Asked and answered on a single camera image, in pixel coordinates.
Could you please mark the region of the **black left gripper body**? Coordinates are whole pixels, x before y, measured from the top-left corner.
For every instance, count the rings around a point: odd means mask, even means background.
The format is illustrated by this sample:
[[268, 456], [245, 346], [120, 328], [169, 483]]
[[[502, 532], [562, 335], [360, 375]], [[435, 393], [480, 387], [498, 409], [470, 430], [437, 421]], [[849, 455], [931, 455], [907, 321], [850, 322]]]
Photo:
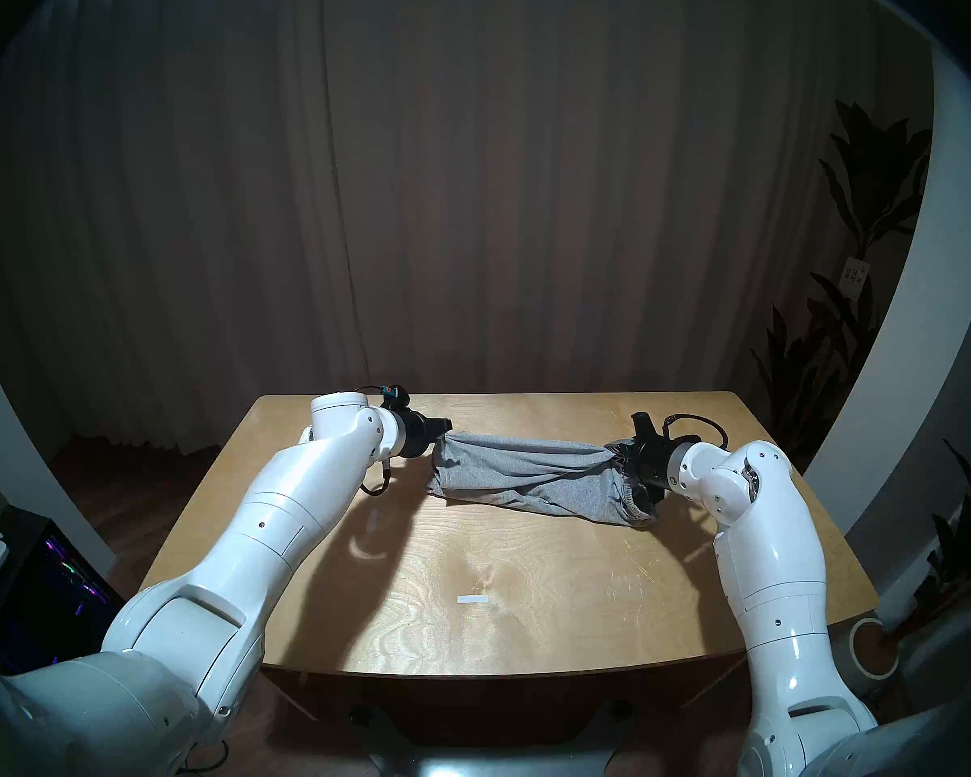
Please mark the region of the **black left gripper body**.
[[435, 418], [427, 418], [418, 411], [404, 409], [403, 426], [405, 431], [404, 459], [420, 457], [436, 440]]

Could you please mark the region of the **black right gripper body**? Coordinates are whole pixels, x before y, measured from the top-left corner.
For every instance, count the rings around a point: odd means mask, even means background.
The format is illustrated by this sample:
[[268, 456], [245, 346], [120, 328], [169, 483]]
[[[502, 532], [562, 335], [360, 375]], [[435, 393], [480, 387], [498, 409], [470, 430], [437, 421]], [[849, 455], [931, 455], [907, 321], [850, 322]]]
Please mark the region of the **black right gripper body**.
[[669, 463], [681, 440], [657, 432], [645, 411], [635, 412], [632, 421], [634, 436], [625, 455], [628, 470], [648, 496], [665, 496], [672, 490]]

